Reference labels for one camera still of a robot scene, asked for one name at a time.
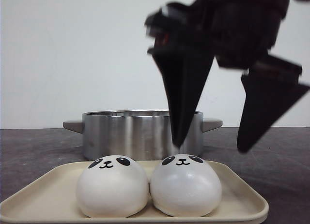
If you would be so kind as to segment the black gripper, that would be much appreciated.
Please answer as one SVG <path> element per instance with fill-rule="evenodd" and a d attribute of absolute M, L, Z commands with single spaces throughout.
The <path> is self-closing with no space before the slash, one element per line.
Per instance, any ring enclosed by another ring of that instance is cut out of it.
<path fill-rule="evenodd" d="M 300 65 L 268 53 L 286 10 L 257 1 L 206 1 L 170 3 L 147 17 L 145 26 L 155 39 L 148 53 L 162 75 L 176 147 L 187 136 L 213 60 L 260 74 L 301 74 Z M 241 81 L 246 98 L 237 149 L 246 153 L 310 87 L 251 74 Z"/>

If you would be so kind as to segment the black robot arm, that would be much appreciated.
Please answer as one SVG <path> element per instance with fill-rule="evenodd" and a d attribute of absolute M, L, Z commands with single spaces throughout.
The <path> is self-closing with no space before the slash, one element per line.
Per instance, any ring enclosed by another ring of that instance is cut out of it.
<path fill-rule="evenodd" d="M 246 70 L 246 98 L 237 148 L 248 152 L 308 91 L 298 82 L 300 65 L 268 53 L 290 0 L 195 0 L 171 2 L 145 20 L 154 46 L 148 49 L 167 95 L 172 142 L 180 147 L 212 63 Z"/>

